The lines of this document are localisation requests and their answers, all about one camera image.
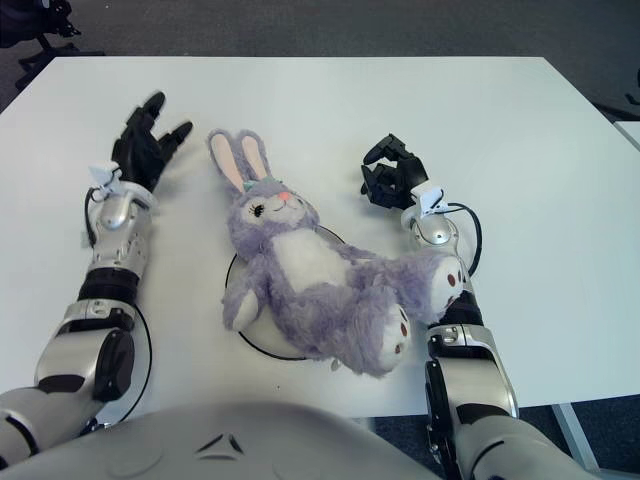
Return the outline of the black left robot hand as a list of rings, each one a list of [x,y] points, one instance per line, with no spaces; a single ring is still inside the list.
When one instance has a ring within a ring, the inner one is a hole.
[[[124,181],[153,192],[175,152],[191,133],[193,124],[186,121],[157,139],[152,134],[166,97],[157,91],[134,109],[120,137],[114,142],[111,160],[120,168]]]

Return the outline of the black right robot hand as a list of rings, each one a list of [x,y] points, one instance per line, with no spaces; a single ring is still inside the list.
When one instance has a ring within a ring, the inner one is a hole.
[[[405,210],[415,204],[411,190],[428,180],[421,160],[393,134],[380,140],[363,158],[360,193],[384,208]]]

